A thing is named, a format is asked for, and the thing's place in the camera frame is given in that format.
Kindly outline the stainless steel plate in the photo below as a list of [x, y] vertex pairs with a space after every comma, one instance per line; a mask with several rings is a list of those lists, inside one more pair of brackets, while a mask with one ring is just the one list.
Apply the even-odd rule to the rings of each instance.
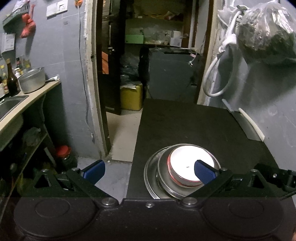
[[151, 155], [144, 167], [144, 183], [153, 199], [174, 198], [163, 188], [158, 180], [158, 161], [168, 148], [162, 148]]

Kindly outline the stainless steel bowl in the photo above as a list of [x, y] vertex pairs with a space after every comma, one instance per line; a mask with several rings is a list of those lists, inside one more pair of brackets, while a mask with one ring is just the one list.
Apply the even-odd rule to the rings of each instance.
[[169, 155], [169, 151], [173, 150], [173, 147], [177, 147], [181, 144], [176, 144], [169, 146], [169, 148], [163, 153], [162, 157], [158, 161], [158, 179], [163, 188], [173, 197], [177, 199], [182, 199], [189, 194], [197, 191], [201, 187], [203, 187], [203, 183], [197, 187], [184, 187], [177, 185], [173, 180], [171, 180], [168, 168], [167, 168], [167, 157]]

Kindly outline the kitchen counter with sink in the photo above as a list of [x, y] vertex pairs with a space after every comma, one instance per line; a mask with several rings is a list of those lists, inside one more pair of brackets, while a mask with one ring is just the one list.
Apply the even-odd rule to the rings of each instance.
[[20, 130], [23, 124], [21, 114], [60, 83], [60, 80], [50, 81], [32, 93], [23, 94], [21, 92], [17, 96], [1, 101], [1, 151]]

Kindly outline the red lidded jar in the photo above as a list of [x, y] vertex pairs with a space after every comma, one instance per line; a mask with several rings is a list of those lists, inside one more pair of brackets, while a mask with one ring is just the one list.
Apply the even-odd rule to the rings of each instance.
[[56, 152], [57, 156], [57, 171], [65, 172], [71, 168], [77, 167], [77, 160], [69, 146], [60, 146]]

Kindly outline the cleaver with steel blade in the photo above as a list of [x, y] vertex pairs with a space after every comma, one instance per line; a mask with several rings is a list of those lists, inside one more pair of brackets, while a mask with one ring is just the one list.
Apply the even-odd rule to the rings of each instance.
[[255, 141], [261, 141], [257, 133], [255, 132], [252, 125], [248, 122], [248, 120], [239, 112], [239, 110], [234, 110], [230, 104], [227, 102], [227, 100], [222, 99], [222, 102], [224, 106], [227, 108], [229, 113], [232, 114], [232, 116], [235, 118], [235, 120], [238, 122], [240, 127], [242, 128], [243, 132], [250, 140]]

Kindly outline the yellow plastic container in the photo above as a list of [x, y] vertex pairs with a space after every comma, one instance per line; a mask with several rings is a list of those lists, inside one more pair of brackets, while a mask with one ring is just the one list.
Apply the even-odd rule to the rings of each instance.
[[131, 82], [120, 87], [120, 104], [125, 110], [142, 109], [142, 83]]

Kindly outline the metal cooking pot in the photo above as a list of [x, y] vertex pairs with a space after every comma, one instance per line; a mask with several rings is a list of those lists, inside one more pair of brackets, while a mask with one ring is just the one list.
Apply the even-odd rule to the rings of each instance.
[[23, 93], [31, 93], [42, 88], [47, 82], [59, 81], [60, 75], [46, 78], [44, 67], [34, 68], [18, 78]]

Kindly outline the dark glass bottle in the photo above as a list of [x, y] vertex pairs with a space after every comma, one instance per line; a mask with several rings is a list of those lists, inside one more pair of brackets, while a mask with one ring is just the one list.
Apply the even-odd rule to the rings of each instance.
[[11, 96], [15, 96], [21, 90], [19, 86], [19, 81], [13, 73], [10, 59], [6, 60], [6, 64], [7, 64], [7, 70], [8, 70], [8, 80], [7, 80], [8, 90]]

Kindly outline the black plastic bag hanging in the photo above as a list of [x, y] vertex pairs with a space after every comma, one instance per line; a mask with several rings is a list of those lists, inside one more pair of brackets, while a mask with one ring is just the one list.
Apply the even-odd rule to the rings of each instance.
[[248, 9], [238, 28], [237, 43], [246, 63], [295, 63], [295, 18], [269, 1]]

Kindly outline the green shelf board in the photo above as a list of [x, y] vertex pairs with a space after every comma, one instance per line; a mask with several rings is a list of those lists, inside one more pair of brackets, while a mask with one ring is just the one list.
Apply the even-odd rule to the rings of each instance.
[[126, 35], [125, 42], [127, 44], [143, 44], [144, 35]]

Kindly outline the red hanging bag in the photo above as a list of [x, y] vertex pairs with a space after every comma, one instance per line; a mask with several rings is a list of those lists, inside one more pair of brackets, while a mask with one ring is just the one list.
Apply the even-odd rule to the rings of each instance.
[[34, 8], [35, 8], [35, 5], [32, 4], [31, 13], [22, 15], [22, 21], [25, 23], [25, 26], [21, 32], [21, 35], [20, 35], [21, 38], [29, 37], [29, 35], [36, 30], [36, 23], [33, 20]]

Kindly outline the white wall paper sheet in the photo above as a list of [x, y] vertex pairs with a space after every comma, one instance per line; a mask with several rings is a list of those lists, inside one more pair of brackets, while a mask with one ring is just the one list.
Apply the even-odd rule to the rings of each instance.
[[48, 5], [46, 9], [46, 17], [55, 16], [68, 10], [68, 0], [61, 0], [54, 4]]

